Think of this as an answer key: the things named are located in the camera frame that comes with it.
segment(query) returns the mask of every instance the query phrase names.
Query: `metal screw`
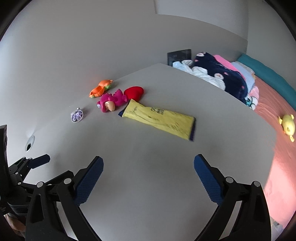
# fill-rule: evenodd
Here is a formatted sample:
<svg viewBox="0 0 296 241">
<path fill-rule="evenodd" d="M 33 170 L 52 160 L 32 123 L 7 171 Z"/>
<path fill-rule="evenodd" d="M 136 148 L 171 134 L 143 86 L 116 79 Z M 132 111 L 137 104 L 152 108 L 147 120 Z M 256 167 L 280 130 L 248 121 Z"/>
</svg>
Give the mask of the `metal screw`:
<svg viewBox="0 0 296 241">
<path fill-rule="evenodd" d="M 37 183 L 37 185 L 36 185 L 36 186 L 37 186 L 38 188 L 40 188 L 40 187 L 42 187 L 42 186 L 43 186 L 43 184 L 44 184 L 44 182 L 39 182 L 39 183 Z"/>
<path fill-rule="evenodd" d="M 71 178 L 66 178 L 66 179 L 64 180 L 64 184 L 69 184 L 71 181 L 72 181 Z"/>
<path fill-rule="evenodd" d="M 254 185 L 256 186 L 256 187 L 260 187 L 260 182 L 258 182 L 258 181 L 254 181 Z"/>
<path fill-rule="evenodd" d="M 233 183 L 233 179 L 232 179 L 231 177 L 227 177 L 227 178 L 226 178 L 226 181 L 227 181 L 228 183 Z"/>
</svg>

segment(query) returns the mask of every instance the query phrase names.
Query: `person's hand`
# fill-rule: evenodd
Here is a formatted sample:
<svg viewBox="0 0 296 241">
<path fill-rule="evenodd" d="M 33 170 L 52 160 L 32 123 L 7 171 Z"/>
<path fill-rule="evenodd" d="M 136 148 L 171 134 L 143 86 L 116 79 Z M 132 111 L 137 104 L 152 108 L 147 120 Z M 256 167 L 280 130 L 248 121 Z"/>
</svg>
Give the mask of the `person's hand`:
<svg viewBox="0 0 296 241">
<path fill-rule="evenodd" d="M 23 236 L 21 232 L 26 231 L 26 226 L 19 220 L 10 217 L 8 214 L 4 215 L 5 219 L 7 220 L 9 226 L 12 228 L 12 230 L 18 235 Z"/>
</svg>

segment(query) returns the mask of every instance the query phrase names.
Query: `navy blanket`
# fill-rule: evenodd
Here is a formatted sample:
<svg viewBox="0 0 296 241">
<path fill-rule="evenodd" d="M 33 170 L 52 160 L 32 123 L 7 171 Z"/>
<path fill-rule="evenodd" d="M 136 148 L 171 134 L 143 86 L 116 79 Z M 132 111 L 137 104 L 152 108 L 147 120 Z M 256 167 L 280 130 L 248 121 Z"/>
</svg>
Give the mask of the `navy blanket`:
<svg viewBox="0 0 296 241">
<path fill-rule="evenodd" d="M 214 56 L 206 52 L 196 55 L 194 65 L 206 69 L 208 75 L 222 79 L 225 91 L 246 104 L 247 84 L 239 72 L 224 67 Z"/>
</svg>

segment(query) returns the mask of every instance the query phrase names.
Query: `teal pillow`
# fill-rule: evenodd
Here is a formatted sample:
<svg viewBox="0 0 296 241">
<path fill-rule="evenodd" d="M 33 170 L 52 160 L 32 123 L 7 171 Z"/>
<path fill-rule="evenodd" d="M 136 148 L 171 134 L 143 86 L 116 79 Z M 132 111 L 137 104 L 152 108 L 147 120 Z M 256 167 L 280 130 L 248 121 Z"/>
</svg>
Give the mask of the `teal pillow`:
<svg viewBox="0 0 296 241">
<path fill-rule="evenodd" d="M 296 91 L 282 76 L 244 53 L 237 61 L 254 70 L 256 76 L 275 89 L 296 110 Z"/>
</svg>

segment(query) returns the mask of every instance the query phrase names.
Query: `white table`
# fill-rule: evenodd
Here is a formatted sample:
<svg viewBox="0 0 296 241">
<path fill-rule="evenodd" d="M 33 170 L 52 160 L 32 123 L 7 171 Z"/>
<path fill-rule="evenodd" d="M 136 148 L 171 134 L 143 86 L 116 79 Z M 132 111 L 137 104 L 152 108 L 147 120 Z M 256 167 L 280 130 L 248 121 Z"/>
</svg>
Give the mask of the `white table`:
<svg viewBox="0 0 296 241">
<path fill-rule="evenodd" d="M 121 118 L 119 110 L 102 113 L 99 99 L 86 96 L 38 130 L 32 149 L 20 153 L 52 158 L 26 181 L 36 184 L 66 170 L 76 173 L 101 156 L 104 171 L 81 209 L 102 240 L 193 241 L 217 206 L 193 168 L 194 157 L 202 153 L 224 176 L 264 186 L 275 131 L 221 89 L 163 64 L 115 80 L 109 92 L 135 85 L 145 89 L 141 104 L 194 116 L 194 141 Z M 77 107 L 85 118 L 71 123 Z M 67 223 L 65 228 L 71 233 Z"/>
</svg>

